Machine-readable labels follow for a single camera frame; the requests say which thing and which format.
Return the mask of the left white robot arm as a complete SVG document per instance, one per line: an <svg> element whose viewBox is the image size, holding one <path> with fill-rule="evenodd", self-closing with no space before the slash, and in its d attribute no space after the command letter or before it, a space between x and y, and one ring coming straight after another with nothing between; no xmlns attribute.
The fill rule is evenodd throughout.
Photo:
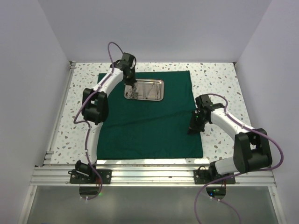
<svg viewBox="0 0 299 224"><path fill-rule="evenodd" d="M110 65L108 73L91 89L86 88L83 91L82 106L78 114L82 114L83 120L77 121L75 116L74 124L85 122L88 125L85 138L85 157L87 163L77 161L75 169L81 173L80 177L86 183L92 183L97 178L95 163L97 159L90 160L91 155L96 156L96 145L102 124L108 118L108 96L118 83L124 82L125 85L135 86L135 66L136 57L129 53L123 53L122 58Z"/></svg>

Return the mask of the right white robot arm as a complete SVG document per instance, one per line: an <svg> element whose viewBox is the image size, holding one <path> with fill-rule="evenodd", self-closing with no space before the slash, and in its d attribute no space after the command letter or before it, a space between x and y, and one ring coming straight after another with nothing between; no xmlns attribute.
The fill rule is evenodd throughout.
<svg viewBox="0 0 299 224"><path fill-rule="evenodd" d="M214 104L209 95L196 97L196 109L192 112L188 134L204 132L206 124L215 124L234 141L231 157L211 162L208 168L194 171L195 182L219 183L224 177L268 168L272 165L267 132L243 124L227 111L227 104Z"/></svg>

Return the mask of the steel surgical scissors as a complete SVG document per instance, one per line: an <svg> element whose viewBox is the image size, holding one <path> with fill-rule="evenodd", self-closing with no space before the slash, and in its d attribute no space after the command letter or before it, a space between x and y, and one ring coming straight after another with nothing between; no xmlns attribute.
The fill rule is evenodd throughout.
<svg viewBox="0 0 299 224"><path fill-rule="evenodd" d="M138 99L137 87L132 87L130 90L128 90L126 96L128 99Z"/></svg>

